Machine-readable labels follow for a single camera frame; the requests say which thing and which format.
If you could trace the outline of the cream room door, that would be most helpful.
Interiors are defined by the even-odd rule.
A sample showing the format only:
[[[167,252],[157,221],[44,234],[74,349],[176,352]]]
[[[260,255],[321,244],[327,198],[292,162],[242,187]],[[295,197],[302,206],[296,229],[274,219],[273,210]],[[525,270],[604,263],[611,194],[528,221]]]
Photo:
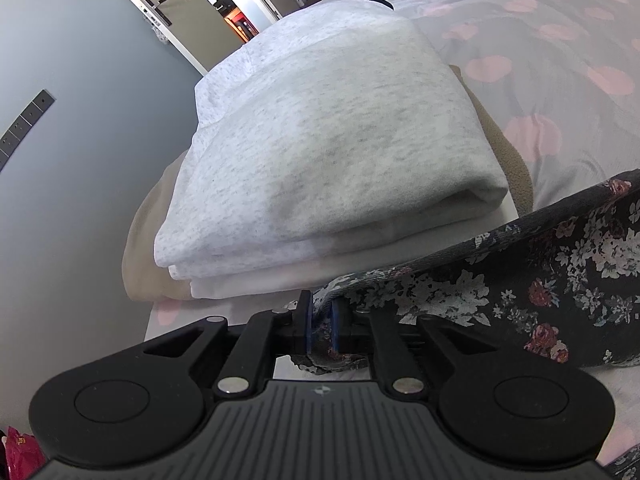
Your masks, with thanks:
[[[129,0],[201,74],[243,41],[208,0]]]

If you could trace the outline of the red plastic bag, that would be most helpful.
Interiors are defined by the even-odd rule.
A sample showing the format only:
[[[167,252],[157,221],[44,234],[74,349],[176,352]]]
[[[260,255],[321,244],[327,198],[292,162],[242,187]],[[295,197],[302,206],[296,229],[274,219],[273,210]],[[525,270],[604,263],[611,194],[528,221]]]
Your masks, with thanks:
[[[2,445],[10,480],[29,479],[47,461],[36,438],[31,434],[21,434],[13,427],[8,428]]]

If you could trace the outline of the dark floral pants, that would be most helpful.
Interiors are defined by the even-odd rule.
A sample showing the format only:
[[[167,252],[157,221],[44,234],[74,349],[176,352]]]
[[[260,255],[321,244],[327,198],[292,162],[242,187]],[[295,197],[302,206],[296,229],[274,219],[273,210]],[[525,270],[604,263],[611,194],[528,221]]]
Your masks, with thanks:
[[[615,405],[591,375],[639,362],[639,175],[626,171],[472,240],[340,276],[312,295],[316,374],[369,364],[332,344],[331,302],[389,310],[425,392],[295,388],[284,479],[634,479],[597,456]]]

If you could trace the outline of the black wall switch strip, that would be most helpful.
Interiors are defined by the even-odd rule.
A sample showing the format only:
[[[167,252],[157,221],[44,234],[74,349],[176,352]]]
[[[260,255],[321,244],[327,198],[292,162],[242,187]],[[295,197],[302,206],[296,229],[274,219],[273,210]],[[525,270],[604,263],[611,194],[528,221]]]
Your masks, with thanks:
[[[14,119],[9,128],[2,133],[0,138],[0,169],[6,166],[6,163],[25,139],[26,134],[32,130],[32,127],[54,102],[55,98],[52,94],[48,90],[42,89]]]

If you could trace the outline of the polka dot bed sheet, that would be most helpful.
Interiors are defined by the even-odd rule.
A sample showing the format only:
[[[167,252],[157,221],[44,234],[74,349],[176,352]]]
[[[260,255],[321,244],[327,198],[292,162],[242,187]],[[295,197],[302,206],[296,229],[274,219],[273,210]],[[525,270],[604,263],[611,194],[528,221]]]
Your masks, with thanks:
[[[525,162],[532,212],[639,174],[639,0],[371,1],[413,21],[480,100]],[[623,367],[594,369],[636,422]]]

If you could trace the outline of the folded grey white sweater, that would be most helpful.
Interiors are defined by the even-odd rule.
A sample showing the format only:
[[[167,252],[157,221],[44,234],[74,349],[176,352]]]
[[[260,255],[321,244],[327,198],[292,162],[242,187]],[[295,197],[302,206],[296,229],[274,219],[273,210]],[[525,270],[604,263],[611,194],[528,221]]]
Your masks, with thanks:
[[[423,32],[387,4],[294,13],[196,85],[154,242],[195,280],[353,254],[497,209],[508,182]]]

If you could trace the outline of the folded white garment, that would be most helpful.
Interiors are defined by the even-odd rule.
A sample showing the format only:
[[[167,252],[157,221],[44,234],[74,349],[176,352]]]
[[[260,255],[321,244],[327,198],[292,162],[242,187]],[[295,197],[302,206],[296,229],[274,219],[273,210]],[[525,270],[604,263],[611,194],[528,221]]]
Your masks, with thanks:
[[[322,286],[345,274],[426,257],[517,218],[512,197],[507,195],[490,214],[438,226],[387,245],[218,278],[197,278],[191,282],[191,295],[195,299],[224,300]]]

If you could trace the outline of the folded beige garment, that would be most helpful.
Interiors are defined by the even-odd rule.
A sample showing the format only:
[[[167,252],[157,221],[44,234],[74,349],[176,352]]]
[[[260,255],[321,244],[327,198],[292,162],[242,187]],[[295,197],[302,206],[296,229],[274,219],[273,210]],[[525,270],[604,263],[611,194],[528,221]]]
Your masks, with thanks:
[[[525,216],[533,211],[534,206],[534,187],[525,162],[518,151],[506,140],[480,100],[471,90],[467,92],[487,142],[506,175],[516,212],[518,216]],[[154,259],[154,240],[166,219],[183,159],[184,156],[179,155],[165,169],[132,220],[122,256],[122,280],[131,300],[160,302],[193,299],[191,282],[174,280],[167,269],[156,265]]]

